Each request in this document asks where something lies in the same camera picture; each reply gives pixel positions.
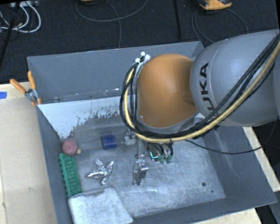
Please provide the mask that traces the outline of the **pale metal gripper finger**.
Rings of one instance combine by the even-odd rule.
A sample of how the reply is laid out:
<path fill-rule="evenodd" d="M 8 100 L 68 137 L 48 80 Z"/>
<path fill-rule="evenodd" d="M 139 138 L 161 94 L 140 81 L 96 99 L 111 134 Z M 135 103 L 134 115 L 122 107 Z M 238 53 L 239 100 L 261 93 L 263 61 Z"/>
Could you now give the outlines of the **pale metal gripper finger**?
<path fill-rule="evenodd" d="M 122 137 L 121 150 L 128 151 L 131 150 L 132 148 L 135 148 L 136 145 L 137 145 L 136 135 L 132 130 L 127 129 Z"/>
<path fill-rule="evenodd" d="M 142 179 L 145 178 L 148 171 L 148 166 L 145 160 L 138 160 L 134 163 L 132 176 L 133 176 L 133 185 L 139 186 L 142 184 Z"/>

